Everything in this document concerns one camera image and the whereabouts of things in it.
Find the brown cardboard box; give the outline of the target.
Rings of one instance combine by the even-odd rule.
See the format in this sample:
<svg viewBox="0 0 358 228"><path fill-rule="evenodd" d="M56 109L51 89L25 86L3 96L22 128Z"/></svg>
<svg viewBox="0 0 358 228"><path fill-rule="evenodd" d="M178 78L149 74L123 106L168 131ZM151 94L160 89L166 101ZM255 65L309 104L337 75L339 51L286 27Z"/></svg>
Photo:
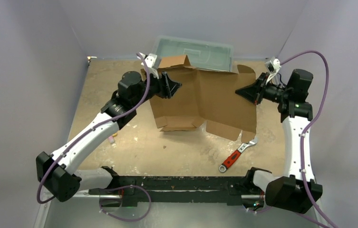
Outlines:
<svg viewBox="0 0 358 228"><path fill-rule="evenodd" d="M235 91L256 80L255 71L238 65L237 72L196 68L186 55L164 57L158 72L182 86L170 99L154 96L149 100L155 124L162 132L193 131L206 124L216 136L247 143L257 130L256 106Z"/></svg>

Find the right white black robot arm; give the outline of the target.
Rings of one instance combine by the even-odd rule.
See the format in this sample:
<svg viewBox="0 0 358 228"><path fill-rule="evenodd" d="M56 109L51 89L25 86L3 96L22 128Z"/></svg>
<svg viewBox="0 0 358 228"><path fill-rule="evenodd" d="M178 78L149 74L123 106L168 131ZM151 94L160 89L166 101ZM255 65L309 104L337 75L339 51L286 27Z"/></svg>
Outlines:
<svg viewBox="0 0 358 228"><path fill-rule="evenodd" d="M235 93L254 105L263 99L278 104L281 124L285 134L285 163L283 175L256 167L250 168L243 185L249 193L262 190L265 204L299 214L305 214L323 193L316 183L310 162L310 124L313 120L312 105L306 101L313 74L293 70L285 87L268 81L262 73L251 85L239 88Z"/></svg>

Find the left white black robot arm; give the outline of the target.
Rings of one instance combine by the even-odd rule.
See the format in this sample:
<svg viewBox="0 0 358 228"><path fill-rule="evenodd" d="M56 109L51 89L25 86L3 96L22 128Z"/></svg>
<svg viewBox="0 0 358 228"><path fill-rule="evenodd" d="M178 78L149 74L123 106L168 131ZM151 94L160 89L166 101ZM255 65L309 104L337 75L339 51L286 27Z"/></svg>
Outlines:
<svg viewBox="0 0 358 228"><path fill-rule="evenodd" d="M153 96L170 99L181 86L182 83L171 80L165 71L158 76L149 74L145 80L136 71L124 73L111 99L87 127L51 154L42 152L36 157L38 203L46 203L40 198L43 188L60 202L81 190L117 192L119 181L111 168L79 170L78 167L103 141L127 125L143 102Z"/></svg>

